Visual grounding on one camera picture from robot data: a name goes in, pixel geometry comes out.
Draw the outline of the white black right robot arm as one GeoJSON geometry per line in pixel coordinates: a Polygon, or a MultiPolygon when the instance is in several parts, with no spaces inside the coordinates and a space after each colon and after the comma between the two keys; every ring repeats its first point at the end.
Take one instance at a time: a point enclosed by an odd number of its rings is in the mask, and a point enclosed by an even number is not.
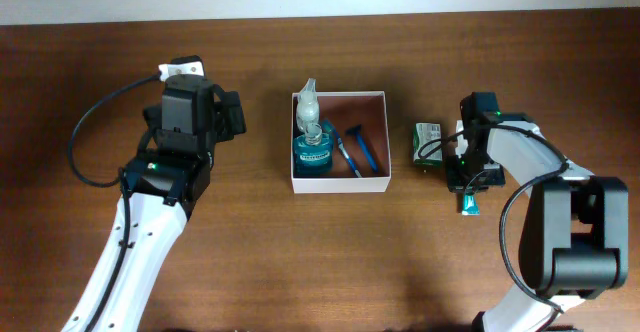
{"type": "Polygon", "coordinates": [[[514,285],[474,318],[475,331],[543,331],[560,315],[621,287],[628,276],[629,199],[617,177],[572,162],[524,113],[500,110],[492,92],[473,92],[446,160],[451,192],[471,197],[518,188],[499,219],[499,247],[514,285]]]}

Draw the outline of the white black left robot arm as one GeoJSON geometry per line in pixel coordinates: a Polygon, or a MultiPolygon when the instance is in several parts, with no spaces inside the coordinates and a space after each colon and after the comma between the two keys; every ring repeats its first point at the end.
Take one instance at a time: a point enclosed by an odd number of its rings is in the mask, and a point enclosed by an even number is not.
{"type": "Polygon", "coordinates": [[[246,132],[238,92],[205,76],[164,79],[147,129],[112,185],[116,214],[99,261],[64,328],[134,331],[172,246],[211,181],[215,147],[246,132]]]}

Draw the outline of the green red toothpaste tube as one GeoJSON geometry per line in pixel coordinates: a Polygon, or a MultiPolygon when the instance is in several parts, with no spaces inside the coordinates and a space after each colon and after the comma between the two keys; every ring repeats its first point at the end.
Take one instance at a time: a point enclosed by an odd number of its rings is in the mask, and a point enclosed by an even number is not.
{"type": "Polygon", "coordinates": [[[474,194],[464,194],[462,197],[461,214],[463,216],[477,216],[480,214],[474,194]]]}

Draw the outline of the blue disposable razor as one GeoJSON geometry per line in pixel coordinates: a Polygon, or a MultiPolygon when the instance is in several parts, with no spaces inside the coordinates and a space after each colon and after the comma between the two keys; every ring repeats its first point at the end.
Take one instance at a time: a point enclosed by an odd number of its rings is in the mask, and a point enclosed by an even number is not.
{"type": "Polygon", "coordinates": [[[346,134],[350,135],[350,136],[353,136],[356,139],[356,141],[358,142],[358,144],[359,144],[364,156],[367,159],[367,162],[369,163],[369,166],[370,166],[371,170],[374,173],[378,173],[379,172],[378,164],[377,164],[373,154],[371,153],[367,143],[365,142],[365,139],[363,138],[363,136],[361,134],[361,129],[362,129],[362,125],[359,124],[359,125],[353,126],[351,128],[348,128],[346,130],[346,134]]]}

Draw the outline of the blue white toothbrush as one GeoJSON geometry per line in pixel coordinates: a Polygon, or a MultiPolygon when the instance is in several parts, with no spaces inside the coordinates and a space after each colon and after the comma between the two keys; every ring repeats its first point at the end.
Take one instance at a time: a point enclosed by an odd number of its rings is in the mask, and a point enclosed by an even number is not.
{"type": "Polygon", "coordinates": [[[354,175],[357,178],[362,178],[362,174],[360,173],[357,165],[355,164],[354,160],[351,158],[351,156],[349,155],[349,153],[347,152],[343,140],[339,134],[339,132],[337,131],[336,127],[328,120],[328,119],[324,119],[321,123],[322,127],[327,131],[328,134],[331,134],[337,144],[337,148],[340,152],[340,154],[342,155],[342,157],[345,159],[346,163],[348,164],[350,170],[354,173],[354,175]]]}

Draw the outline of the green Listerine mouthwash bottle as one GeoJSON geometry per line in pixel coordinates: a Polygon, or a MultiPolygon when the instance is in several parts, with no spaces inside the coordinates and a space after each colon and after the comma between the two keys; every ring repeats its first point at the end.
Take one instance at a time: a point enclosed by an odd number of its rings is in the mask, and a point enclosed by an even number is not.
{"type": "Polygon", "coordinates": [[[310,123],[292,142],[294,171],[298,176],[317,177],[333,165],[333,140],[318,123],[310,123]]]}

